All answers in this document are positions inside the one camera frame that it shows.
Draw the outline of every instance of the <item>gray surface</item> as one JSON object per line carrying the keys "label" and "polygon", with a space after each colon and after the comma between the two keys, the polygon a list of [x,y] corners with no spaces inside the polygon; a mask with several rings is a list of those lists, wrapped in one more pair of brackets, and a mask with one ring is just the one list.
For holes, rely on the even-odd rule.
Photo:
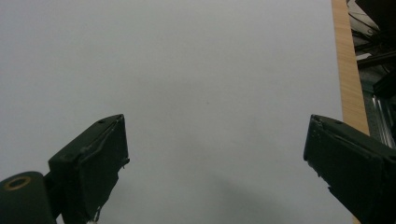
{"label": "gray surface", "polygon": [[310,114],[342,117],[330,1],[0,8],[2,179],[123,113],[102,223],[351,222],[303,161]]}

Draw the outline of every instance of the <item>wooden edge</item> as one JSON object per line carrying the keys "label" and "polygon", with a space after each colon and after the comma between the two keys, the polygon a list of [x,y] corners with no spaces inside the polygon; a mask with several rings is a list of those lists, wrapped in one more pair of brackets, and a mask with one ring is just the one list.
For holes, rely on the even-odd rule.
{"label": "wooden edge", "polygon": [[[343,119],[348,125],[369,134],[346,0],[332,0],[332,16],[337,48]],[[359,224],[359,221],[353,217],[353,223]]]}

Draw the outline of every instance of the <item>dark metal object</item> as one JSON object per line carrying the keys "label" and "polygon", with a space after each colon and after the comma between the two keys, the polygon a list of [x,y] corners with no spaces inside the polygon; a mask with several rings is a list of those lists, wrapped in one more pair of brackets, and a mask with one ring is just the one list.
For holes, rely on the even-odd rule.
{"label": "dark metal object", "polygon": [[389,99],[396,95],[396,70],[382,77],[373,85],[376,96]]}
{"label": "dark metal object", "polygon": [[304,159],[362,224],[396,219],[396,150],[345,123],[313,115]]}
{"label": "dark metal object", "polygon": [[0,183],[0,223],[95,220],[128,162],[123,115],[101,119],[49,160],[45,177],[27,172]]}
{"label": "dark metal object", "polygon": [[358,60],[358,68],[372,67],[380,64],[395,63],[396,51],[371,56],[366,59]]}

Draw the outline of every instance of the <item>screw hole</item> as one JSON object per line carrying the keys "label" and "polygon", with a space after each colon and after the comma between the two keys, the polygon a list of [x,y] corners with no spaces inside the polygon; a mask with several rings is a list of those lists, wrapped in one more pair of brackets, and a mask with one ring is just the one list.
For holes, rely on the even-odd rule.
{"label": "screw hole", "polygon": [[15,189],[21,189],[27,184],[30,183],[32,178],[30,176],[18,176],[13,178],[12,180],[8,181],[4,185],[5,190],[15,190]]}

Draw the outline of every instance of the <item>wooden board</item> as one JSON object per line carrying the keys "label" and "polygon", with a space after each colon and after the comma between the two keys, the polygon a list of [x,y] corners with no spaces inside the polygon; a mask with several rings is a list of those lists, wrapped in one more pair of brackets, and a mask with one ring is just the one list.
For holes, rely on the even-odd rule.
{"label": "wooden board", "polygon": [[[332,0],[332,15],[344,122],[363,133],[369,134],[345,0]],[[358,224],[359,221],[353,218],[353,223]]]}

